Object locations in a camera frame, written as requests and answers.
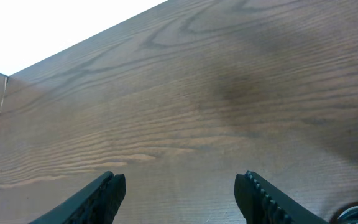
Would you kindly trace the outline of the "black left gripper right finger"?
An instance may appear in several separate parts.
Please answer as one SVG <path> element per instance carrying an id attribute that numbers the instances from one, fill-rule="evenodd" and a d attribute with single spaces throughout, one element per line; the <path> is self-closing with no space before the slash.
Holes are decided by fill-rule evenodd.
<path id="1" fill-rule="evenodd" d="M 247 224 L 327 224 L 253 171 L 236 175 L 234 198 Z"/>

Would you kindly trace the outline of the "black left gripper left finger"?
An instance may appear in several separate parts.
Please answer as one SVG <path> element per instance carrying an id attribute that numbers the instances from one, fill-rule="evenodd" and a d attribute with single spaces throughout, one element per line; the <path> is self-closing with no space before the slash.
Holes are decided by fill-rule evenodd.
<path id="1" fill-rule="evenodd" d="M 112 224 L 125 194 L 125 175 L 107 171 L 32 223 Z"/>

